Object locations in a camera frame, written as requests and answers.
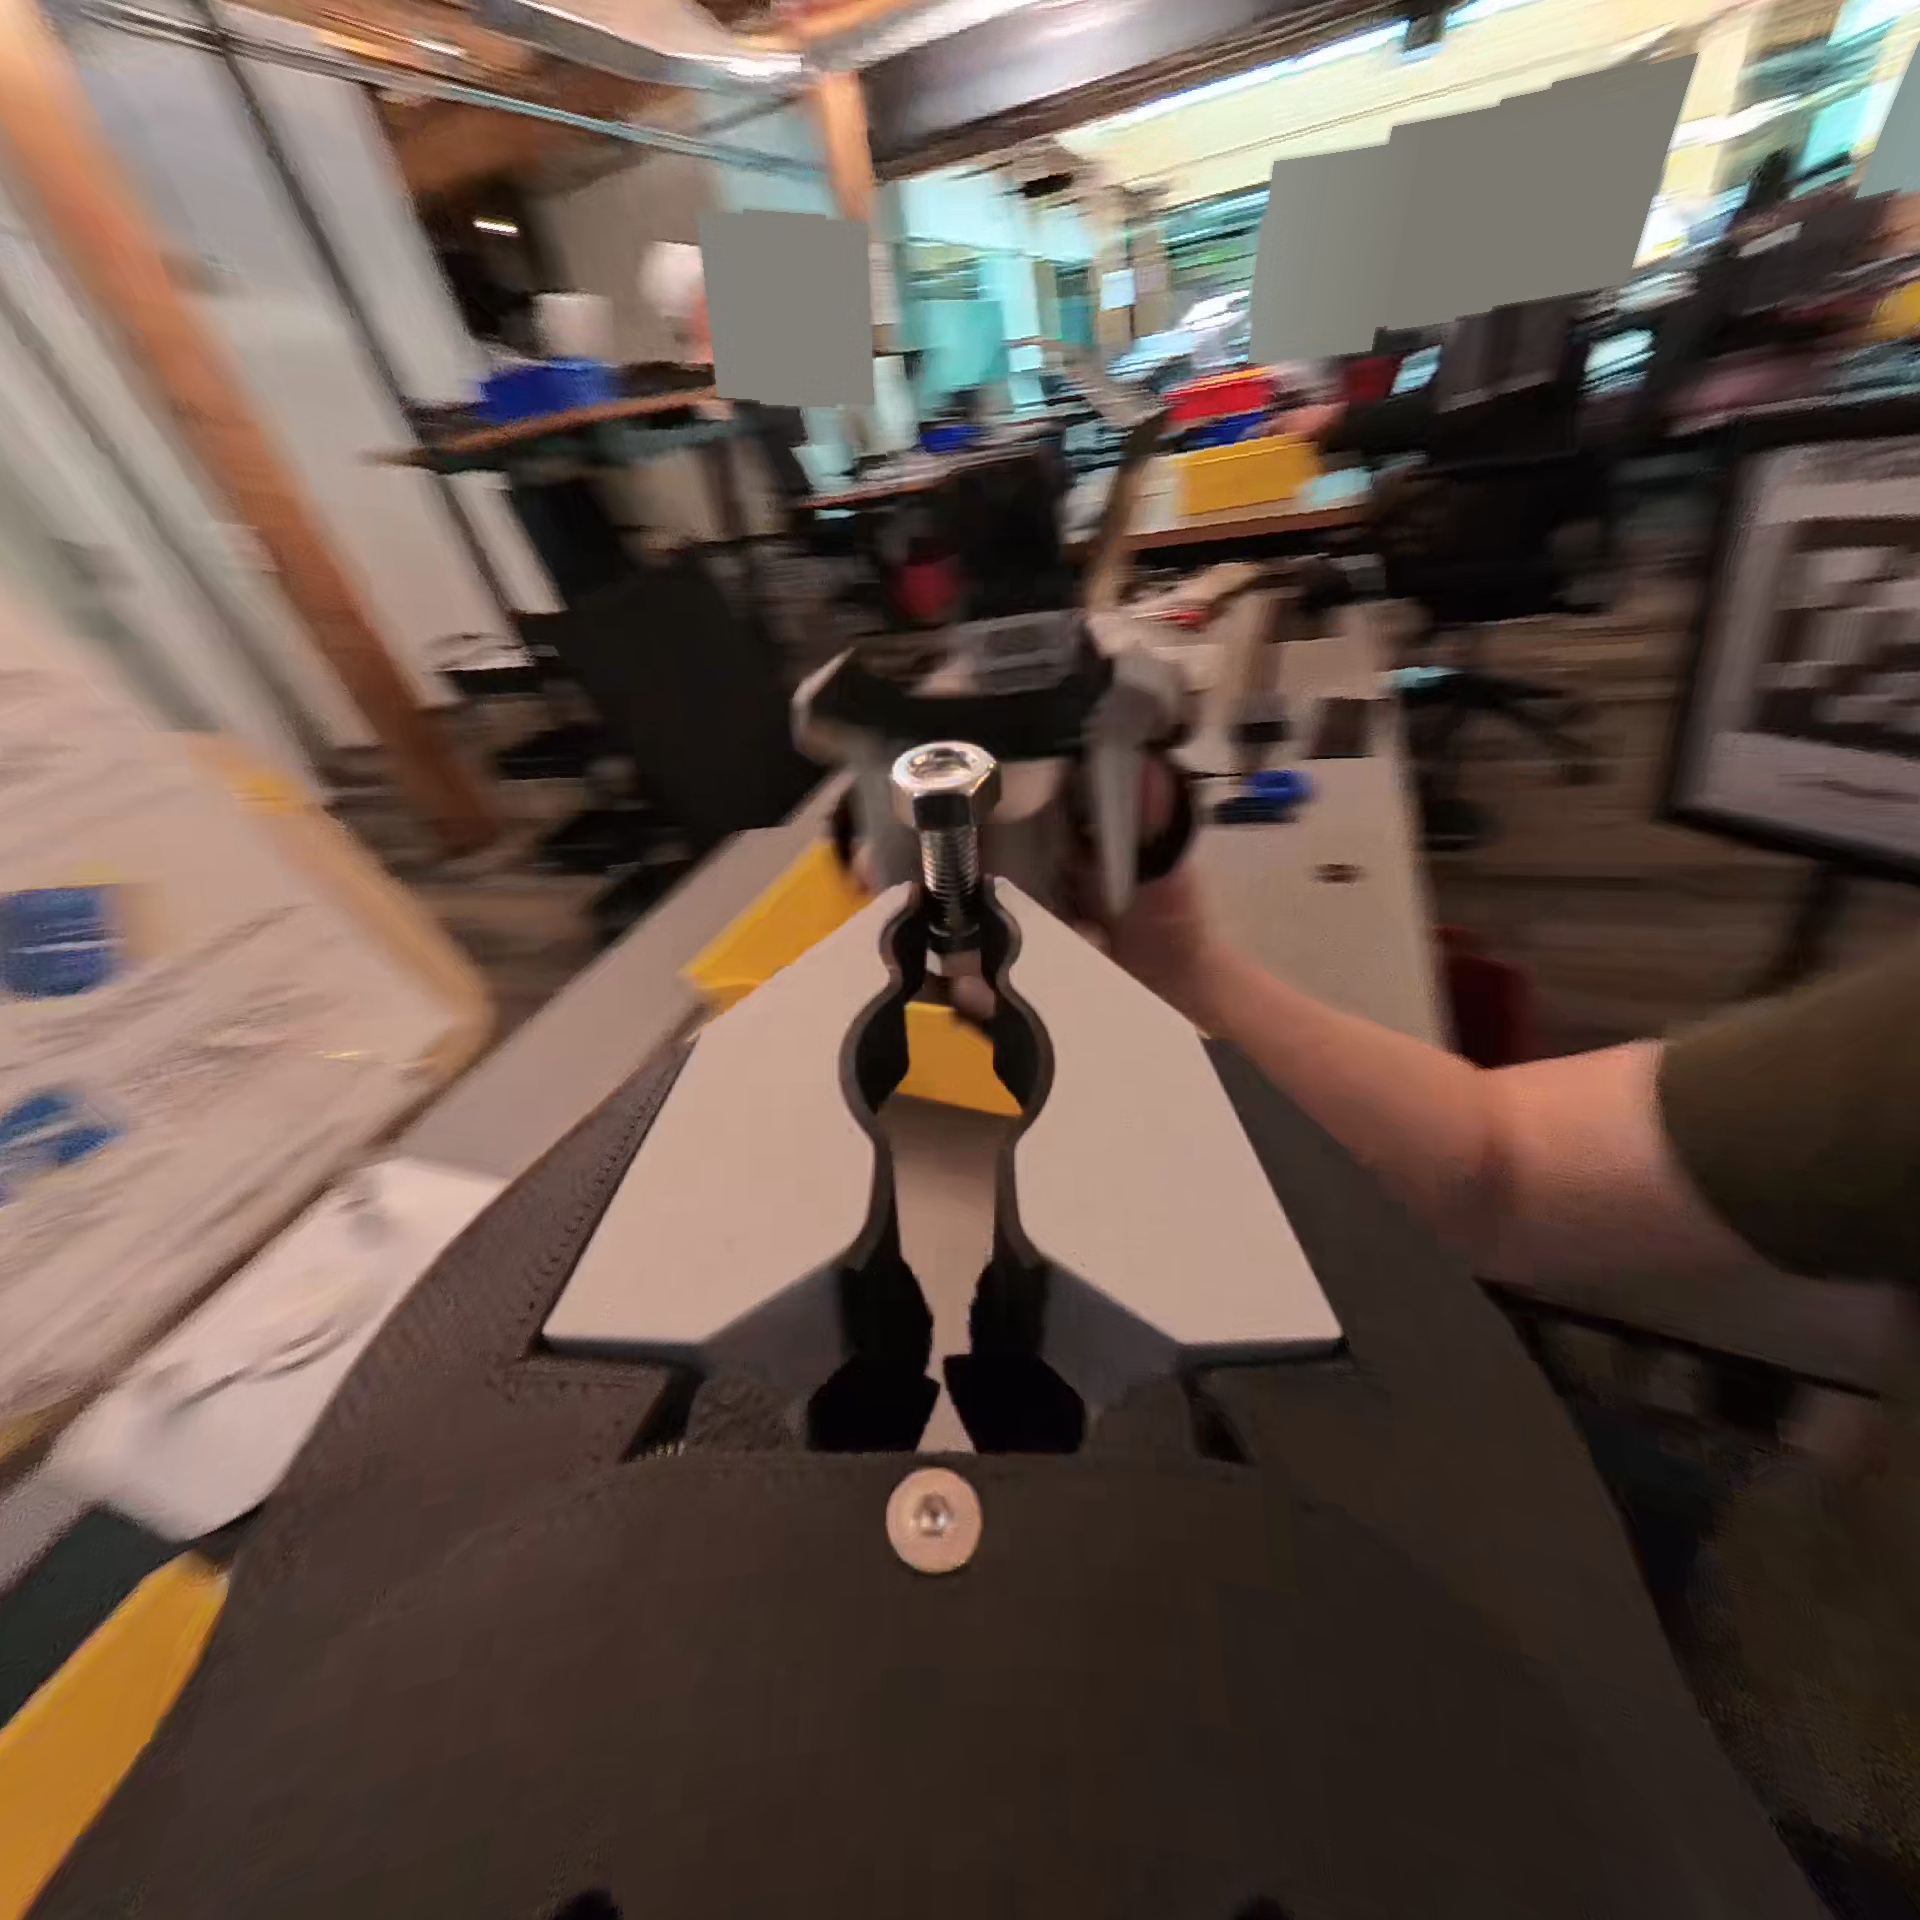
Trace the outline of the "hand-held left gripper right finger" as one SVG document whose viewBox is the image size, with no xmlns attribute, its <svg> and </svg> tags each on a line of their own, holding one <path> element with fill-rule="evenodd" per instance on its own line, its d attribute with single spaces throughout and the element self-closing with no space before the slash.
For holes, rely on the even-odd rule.
<svg viewBox="0 0 1920 1920">
<path fill-rule="evenodd" d="M 943 1382 L 973 1449 L 1077 1449 L 1140 1386 L 1328 1361 L 1339 1322 L 1207 1040 L 1008 881 L 981 908 L 1014 1103 Z"/>
</svg>

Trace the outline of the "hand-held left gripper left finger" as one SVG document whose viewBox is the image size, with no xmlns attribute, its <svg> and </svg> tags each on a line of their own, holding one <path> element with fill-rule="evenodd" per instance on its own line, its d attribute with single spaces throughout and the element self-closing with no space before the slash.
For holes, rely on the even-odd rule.
<svg viewBox="0 0 1920 1920">
<path fill-rule="evenodd" d="M 556 1353 L 750 1377 L 815 1449 L 913 1449 L 940 1400 L 879 1112 L 924 983 L 903 882 L 687 1047 L 543 1320 Z"/>
</svg>

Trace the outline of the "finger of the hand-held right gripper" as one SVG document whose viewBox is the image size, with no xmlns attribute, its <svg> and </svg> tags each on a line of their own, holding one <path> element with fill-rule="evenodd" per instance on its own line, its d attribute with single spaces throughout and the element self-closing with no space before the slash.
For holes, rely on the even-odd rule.
<svg viewBox="0 0 1920 1920">
<path fill-rule="evenodd" d="M 1192 737 L 1192 689 L 1176 658 L 1151 647 L 1097 644 L 1099 692 L 1087 712 L 1089 752 L 1172 752 Z"/>
<path fill-rule="evenodd" d="M 1036 689 L 924 692 L 871 673 L 853 657 L 829 660 L 790 697 L 795 746 L 817 764 L 889 767 L 900 752 L 960 742 L 998 761 L 1077 758 L 1093 715 L 1116 686 L 1103 657 Z"/>
</svg>

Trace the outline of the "steel hex nut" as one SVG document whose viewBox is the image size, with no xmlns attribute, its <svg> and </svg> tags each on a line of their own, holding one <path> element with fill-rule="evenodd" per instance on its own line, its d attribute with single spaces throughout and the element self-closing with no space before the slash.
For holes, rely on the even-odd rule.
<svg viewBox="0 0 1920 1920">
<path fill-rule="evenodd" d="M 1001 800 L 1001 764 L 976 744 L 927 742 L 900 752 L 889 771 L 897 824 L 912 833 L 972 833 Z"/>
</svg>

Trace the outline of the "steel hex bolt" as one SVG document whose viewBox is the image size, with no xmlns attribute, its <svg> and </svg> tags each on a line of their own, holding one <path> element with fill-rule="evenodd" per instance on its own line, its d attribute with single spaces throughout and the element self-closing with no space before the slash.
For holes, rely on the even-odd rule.
<svg viewBox="0 0 1920 1920">
<path fill-rule="evenodd" d="M 981 830 L 921 825 L 918 895 L 927 960 L 945 977 L 981 974 L 982 863 Z"/>
</svg>

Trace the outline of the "yellow plastic bin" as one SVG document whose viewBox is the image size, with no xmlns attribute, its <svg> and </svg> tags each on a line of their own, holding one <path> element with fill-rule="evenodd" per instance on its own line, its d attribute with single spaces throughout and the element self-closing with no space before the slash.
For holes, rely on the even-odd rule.
<svg viewBox="0 0 1920 1920">
<path fill-rule="evenodd" d="M 724 1012 L 863 906 L 865 897 L 817 835 L 678 974 L 703 1006 Z M 953 1008 L 918 999 L 903 1024 L 907 1073 L 897 1086 L 900 1098 L 968 1114 L 1017 1116 L 1013 1096 L 992 1068 L 990 1040 Z"/>
<path fill-rule="evenodd" d="M 148 1574 L 3 1734 L 3 1915 L 24 1915 L 198 1666 L 228 1574 L 185 1552 Z"/>
</svg>

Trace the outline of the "person's right forearm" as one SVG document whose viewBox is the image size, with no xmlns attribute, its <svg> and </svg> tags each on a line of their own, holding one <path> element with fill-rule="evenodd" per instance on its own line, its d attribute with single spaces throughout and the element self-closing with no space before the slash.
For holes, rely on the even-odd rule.
<svg viewBox="0 0 1920 1920">
<path fill-rule="evenodd" d="M 1211 937 L 1172 992 L 1488 1280 L 1915 1290 L 1913 945 L 1667 1040 L 1500 1071 Z"/>
</svg>

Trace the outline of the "wooden top office desk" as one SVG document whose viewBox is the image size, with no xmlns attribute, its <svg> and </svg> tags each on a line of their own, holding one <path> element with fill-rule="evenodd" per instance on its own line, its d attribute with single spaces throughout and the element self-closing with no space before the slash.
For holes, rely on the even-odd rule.
<svg viewBox="0 0 1920 1920">
<path fill-rule="evenodd" d="M 1368 519 L 1368 496 L 1269 502 L 1237 513 L 1176 514 L 1140 523 L 1127 534 L 1120 551 L 1128 558 L 1183 553 L 1230 544 L 1260 548 L 1344 535 Z"/>
</svg>

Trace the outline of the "black high-back chair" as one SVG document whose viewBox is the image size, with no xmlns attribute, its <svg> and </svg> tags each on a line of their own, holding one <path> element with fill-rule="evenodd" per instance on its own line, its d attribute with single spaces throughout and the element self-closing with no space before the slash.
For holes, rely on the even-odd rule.
<svg viewBox="0 0 1920 1920">
<path fill-rule="evenodd" d="M 561 612 L 556 652 L 699 854 L 776 828 L 822 779 L 792 742 L 775 644 L 687 551 Z"/>
</svg>

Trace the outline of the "white board stand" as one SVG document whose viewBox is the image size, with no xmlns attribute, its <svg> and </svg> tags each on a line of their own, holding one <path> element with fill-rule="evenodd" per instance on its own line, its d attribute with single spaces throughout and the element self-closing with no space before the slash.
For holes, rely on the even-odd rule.
<svg viewBox="0 0 1920 1920">
<path fill-rule="evenodd" d="M 49 1454 L 54 1487 L 168 1543 L 238 1522 L 505 1184 L 383 1160 L 327 1191 L 97 1396 Z"/>
</svg>

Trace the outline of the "wooden top standing desk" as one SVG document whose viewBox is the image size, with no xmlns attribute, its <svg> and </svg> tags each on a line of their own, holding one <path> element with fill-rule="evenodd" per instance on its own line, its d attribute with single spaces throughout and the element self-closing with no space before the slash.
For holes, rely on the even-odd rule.
<svg viewBox="0 0 1920 1920">
<path fill-rule="evenodd" d="M 653 535 L 607 514 L 592 491 L 600 476 L 687 455 L 699 468 L 713 522 L 701 544 L 743 558 L 756 543 L 782 537 L 787 528 L 782 495 L 773 495 L 768 528 L 759 528 L 748 513 L 737 452 L 750 448 L 761 460 L 761 420 L 750 402 L 720 400 L 709 390 L 684 385 L 508 423 L 439 409 L 414 420 L 414 427 L 412 447 L 372 450 L 366 465 L 430 473 L 453 508 L 461 505 L 460 480 L 494 476 L 543 569 L 556 612 L 574 610 L 633 578 L 637 562 L 630 540 Z"/>
</svg>

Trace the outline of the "blue storage bin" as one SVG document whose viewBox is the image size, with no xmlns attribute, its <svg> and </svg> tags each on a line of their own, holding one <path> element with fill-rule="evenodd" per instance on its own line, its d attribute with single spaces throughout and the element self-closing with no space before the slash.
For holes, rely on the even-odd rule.
<svg viewBox="0 0 1920 1920">
<path fill-rule="evenodd" d="M 479 379 L 471 411 L 483 426 L 513 426 L 613 400 L 622 400 L 622 383 L 606 360 L 519 360 Z"/>
</svg>

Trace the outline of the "instruction sheet board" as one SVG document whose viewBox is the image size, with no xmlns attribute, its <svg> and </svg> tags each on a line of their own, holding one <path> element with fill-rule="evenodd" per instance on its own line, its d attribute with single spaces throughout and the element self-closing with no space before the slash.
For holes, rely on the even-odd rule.
<svg viewBox="0 0 1920 1920">
<path fill-rule="evenodd" d="M 300 782 L 5 630 L 3 1419 L 27 1444 L 489 1038 Z"/>
</svg>

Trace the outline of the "framed marker sign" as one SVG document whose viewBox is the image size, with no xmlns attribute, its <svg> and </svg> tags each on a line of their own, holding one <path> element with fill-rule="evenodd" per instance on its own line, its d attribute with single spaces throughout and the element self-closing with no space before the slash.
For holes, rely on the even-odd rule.
<svg viewBox="0 0 1920 1920">
<path fill-rule="evenodd" d="M 1915 399 L 1731 427 L 1659 817 L 1915 882 Z"/>
</svg>

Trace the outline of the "wooden post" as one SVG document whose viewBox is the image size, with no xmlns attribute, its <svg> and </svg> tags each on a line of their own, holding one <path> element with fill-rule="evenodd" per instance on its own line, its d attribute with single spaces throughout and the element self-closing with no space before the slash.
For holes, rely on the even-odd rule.
<svg viewBox="0 0 1920 1920">
<path fill-rule="evenodd" d="M 3 6 L 3 121 L 44 232 L 206 480 L 256 537 L 420 824 L 447 856 L 489 849 L 500 836 L 495 808 L 415 702 L 313 498 L 261 431 L 230 360 L 179 294 L 77 72 L 36 6 Z"/>
</svg>

